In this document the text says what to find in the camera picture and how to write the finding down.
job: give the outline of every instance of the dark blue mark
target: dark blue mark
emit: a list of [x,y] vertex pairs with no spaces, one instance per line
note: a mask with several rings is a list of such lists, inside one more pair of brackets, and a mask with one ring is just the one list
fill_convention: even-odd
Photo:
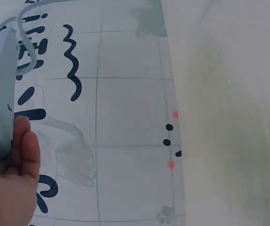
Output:
[[167,124],[165,126],[165,128],[168,130],[168,131],[172,131],[173,130],[173,126],[171,124]]
[[[37,42],[32,43],[34,49],[38,49],[38,54],[39,55],[43,55],[47,52],[47,47],[48,47],[48,39],[42,39],[39,43],[39,45],[37,44]],[[24,57],[25,52],[28,51],[28,49],[26,48],[25,44],[20,43],[20,52],[18,55],[18,60],[21,60]]]
[[18,80],[18,81],[21,81],[22,80],[22,78],[23,78],[23,75],[21,74],[21,75],[17,75],[16,76],[16,80]]
[[58,193],[58,185],[53,178],[47,175],[40,175],[39,183],[46,184],[50,187],[47,191],[36,193],[37,205],[43,213],[48,213],[48,207],[41,196],[46,198],[55,197]]
[[72,82],[74,82],[74,84],[76,85],[76,91],[73,94],[73,96],[71,97],[71,101],[75,101],[79,98],[80,94],[82,93],[82,83],[79,80],[79,78],[75,75],[75,73],[77,72],[78,67],[79,67],[78,59],[72,55],[72,51],[76,47],[76,41],[71,39],[71,36],[73,34],[73,27],[71,25],[68,25],[68,24],[65,24],[64,27],[66,29],[68,29],[68,31],[69,31],[67,36],[64,38],[64,41],[71,43],[70,48],[64,53],[64,56],[67,57],[68,59],[70,59],[73,63],[73,67],[72,67],[71,71],[68,73],[68,78]]
[[25,1],[25,4],[27,4],[27,3],[35,3],[35,2],[38,2],[38,1],[40,1],[40,0],[27,0],[27,1]]
[[41,34],[45,31],[45,29],[46,28],[44,26],[36,27],[36,28],[33,28],[33,29],[27,31],[26,34],[33,34],[33,33]]
[[182,156],[182,151],[179,150],[178,152],[176,152],[176,157],[181,157]]
[[[17,67],[17,69],[18,69],[18,70],[24,69],[24,68],[26,68],[29,64],[30,64],[30,63],[26,63],[26,64],[24,64],[24,65],[20,65],[20,66]],[[39,68],[39,67],[41,67],[41,66],[43,66],[43,65],[44,65],[44,61],[43,61],[43,60],[37,60],[34,69]]]
[[45,14],[43,14],[42,16],[40,16],[40,15],[27,16],[27,17],[24,17],[24,18],[22,19],[22,22],[23,22],[23,23],[27,23],[27,22],[30,22],[30,21],[38,20],[39,18],[44,19],[44,18],[46,18],[47,16],[48,16],[48,13],[45,13]]
[[15,112],[14,117],[18,116],[26,116],[29,118],[29,120],[33,121],[42,120],[46,118],[46,111],[44,109],[38,108],[27,111]]
[[48,213],[48,207],[47,207],[45,201],[42,199],[42,197],[38,193],[36,193],[36,201],[37,201],[37,205],[39,206],[41,212]]
[[46,175],[40,175],[39,183],[49,185],[50,189],[47,191],[41,191],[40,194],[46,198],[52,198],[58,193],[58,185],[56,181]]
[[5,30],[7,28],[7,26],[5,25],[5,26],[3,26],[2,28],[1,28],[1,30],[0,30],[0,32],[1,31],[3,31],[3,30]]
[[43,14],[41,17],[45,19],[48,16],[48,13]]
[[163,140],[163,144],[165,146],[170,146],[171,145],[171,141],[169,139],[165,139],[165,140]]
[[[18,66],[17,69],[18,69],[18,70],[24,69],[24,68],[26,68],[29,64],[30,64],[30,63],[26,63],[26,64],[24,64],[24,65]],[[44,65],[44,61],[43,61],[43,60],[37,60],[34,69],[40,68],[40,67],[43,66],[43,65]],[[22,74],[16,76],[16,80],[18,80],[18,81],[21,81],[22,78],[23,78],[23,75],[22,75]]]
[[33,96],[34,91],[35,89],[33,86],[29,87],[18,99],[17,104],[23,105],[24,103],[26,103]]

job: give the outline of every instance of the white wall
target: white wall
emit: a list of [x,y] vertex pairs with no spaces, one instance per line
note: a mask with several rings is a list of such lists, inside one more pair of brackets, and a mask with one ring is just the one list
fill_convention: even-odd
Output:
[[270,226],[270,0],[162,0],[186,226]]

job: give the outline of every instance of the white device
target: white device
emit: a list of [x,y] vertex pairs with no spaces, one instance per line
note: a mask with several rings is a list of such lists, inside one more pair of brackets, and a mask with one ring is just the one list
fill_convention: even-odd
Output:
[[0,32],[0,159],[11,150],[19,44],[12,28]]

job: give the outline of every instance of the hand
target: hand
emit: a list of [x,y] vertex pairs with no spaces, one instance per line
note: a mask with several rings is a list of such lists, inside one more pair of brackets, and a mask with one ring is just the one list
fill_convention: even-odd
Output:
[[40,146],[29,119],[14,120],[10,156],[0,161],[0,226],[27,226],[36,208]]

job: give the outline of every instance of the cat paw print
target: cat paw print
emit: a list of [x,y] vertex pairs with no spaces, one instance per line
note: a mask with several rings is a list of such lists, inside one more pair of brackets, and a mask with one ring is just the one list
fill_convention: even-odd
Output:
[[158,213],[156,217],[161,225],[164,223],[170,225],[173,220],[173,214],[174,214],[174,207],[164,205],[161,208],[161,213]]

